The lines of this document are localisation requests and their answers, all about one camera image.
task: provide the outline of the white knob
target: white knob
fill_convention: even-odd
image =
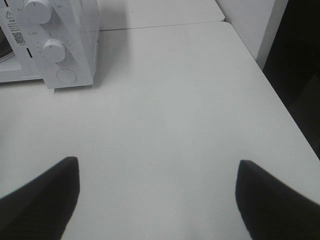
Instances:
[[[25,5],[27,17],[35,24],[46,24],[54,8],[48,0],[29,0]]]
[[[46,41],[43,47],[43,54],[52,63],[59,63],[66,58],[66,47],[57,39]]]

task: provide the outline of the microwave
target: microwave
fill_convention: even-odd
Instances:
[[[43,79],[49,89],[92,85],[96,0],[0,0],[0,83]]]

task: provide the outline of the qr code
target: qr code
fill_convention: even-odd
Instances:
[[[24,37],[22,36],[21,32],[13,32],[12,35],[13,35],[13,37],[14,37],[14,39],[15,39],[17,44],[25,44],[26,43],[26,41],[25,41]]]

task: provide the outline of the white table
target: white table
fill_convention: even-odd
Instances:
[[[97,0],[100,30],[220,22],[215,0]]]
[[[0,85],[0,193],[77,156],[63,240],[248,240],[241,159],[320,203],[320,163],[225,22],[101,33],[95,84]]]

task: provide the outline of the dark background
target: dark background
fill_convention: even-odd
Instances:
[[[319,0],[289,0],[263,72],[320,158]]]

